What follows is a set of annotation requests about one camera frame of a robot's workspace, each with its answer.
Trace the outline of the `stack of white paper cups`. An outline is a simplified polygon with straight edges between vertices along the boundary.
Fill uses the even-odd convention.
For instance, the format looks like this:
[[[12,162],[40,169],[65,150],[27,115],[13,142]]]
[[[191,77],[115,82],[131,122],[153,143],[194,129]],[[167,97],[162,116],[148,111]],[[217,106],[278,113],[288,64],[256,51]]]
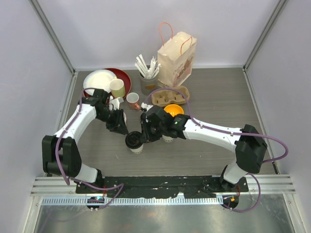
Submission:
[[[124,123],[127,126],[127,117],[126,117],[126,113],[125,112],[123,112],[123,118],[124,118]]]

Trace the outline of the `cardboard cup carrier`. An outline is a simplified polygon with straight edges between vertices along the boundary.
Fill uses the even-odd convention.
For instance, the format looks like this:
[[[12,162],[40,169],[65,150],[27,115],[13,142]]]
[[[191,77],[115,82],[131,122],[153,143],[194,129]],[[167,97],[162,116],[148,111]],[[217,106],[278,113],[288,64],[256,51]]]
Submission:
[[[151,101],[153,105],[165,107],[169,104],[181,105],[190,99],[190,93],[185,86],[174,87],[176,91],[172,90],[158,90],[151,95]]]

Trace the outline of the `paper takeout bag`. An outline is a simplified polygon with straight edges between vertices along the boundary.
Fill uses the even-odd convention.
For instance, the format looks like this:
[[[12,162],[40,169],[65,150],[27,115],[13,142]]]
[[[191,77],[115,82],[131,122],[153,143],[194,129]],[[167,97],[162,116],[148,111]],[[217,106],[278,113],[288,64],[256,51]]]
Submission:
[[[185,33],[174,33],[165,41],[162,33],[161,48],[157,51],[157,61],[160,64],[157,74],[161,87],[180,86],[192,72],[193,61],[196,53],[197,38]]]

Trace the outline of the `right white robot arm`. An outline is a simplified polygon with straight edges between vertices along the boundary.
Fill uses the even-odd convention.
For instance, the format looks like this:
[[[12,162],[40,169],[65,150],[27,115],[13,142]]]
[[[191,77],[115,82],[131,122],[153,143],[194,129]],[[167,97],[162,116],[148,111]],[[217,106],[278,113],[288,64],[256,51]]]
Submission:
[[[171,142],[176,138],[211,143],[235,153],[235,160],[226,165],[219,178],[220,188],[232,191],[240,179],[248,174],[258,174],[263,163],[267,144],[255,127],[226,128],[201,122],[188,115],[172,116],[157,105],[141,105],[141,143],[159,139]]]

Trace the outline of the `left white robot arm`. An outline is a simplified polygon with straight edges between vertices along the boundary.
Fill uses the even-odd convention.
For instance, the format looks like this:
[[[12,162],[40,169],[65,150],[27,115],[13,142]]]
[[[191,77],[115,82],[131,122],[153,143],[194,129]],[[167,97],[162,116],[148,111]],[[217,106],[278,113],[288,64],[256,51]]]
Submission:
[[[73,115],[65,125],[54,135],[42,139],[44,172],[62,176],[66,184],[70,184],[70,179],[84,183],[92,193],[100,193],[104,186],[102,173],[82,162],[77,144],[95,119],[104,122],[110,132],[127,135],[126,115],[120,108],[122,102],[122,98],[114,98],[103,89],[93,88],[90,97],[81,94]]]

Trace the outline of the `white paper cup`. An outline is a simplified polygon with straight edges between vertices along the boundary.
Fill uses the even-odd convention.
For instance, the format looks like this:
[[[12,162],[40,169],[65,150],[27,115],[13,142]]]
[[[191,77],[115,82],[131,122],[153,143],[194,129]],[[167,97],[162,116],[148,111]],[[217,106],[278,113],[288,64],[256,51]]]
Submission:
[[[172,141],[173,141],[173,138],[172,138],[172,137],[169,137],[169,136],[163,135],[162,138],[163,138],[163,140],[164,140],[165,142],[172,142]]]
[[[135,154],[139,154],[139,153],[141,153],[142,150],[143,150],[143,145],[141,145],[141,146],[138,147],[138,148],[130,149],[130,150],[131,150],[131,152],[133,152],[133,153],[135,153]]]

